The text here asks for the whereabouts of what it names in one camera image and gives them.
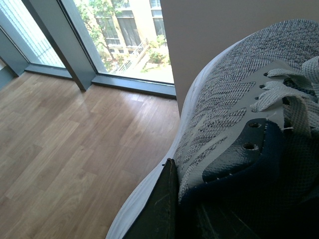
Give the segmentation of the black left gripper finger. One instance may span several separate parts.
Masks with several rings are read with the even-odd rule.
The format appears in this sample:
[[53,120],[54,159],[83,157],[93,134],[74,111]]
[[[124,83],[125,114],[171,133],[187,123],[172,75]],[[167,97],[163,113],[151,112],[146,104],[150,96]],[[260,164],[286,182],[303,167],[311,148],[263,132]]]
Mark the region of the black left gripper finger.
[[175,238],[178,190],[175,161],[168,158],[145,206],[124,235],[124,238]]

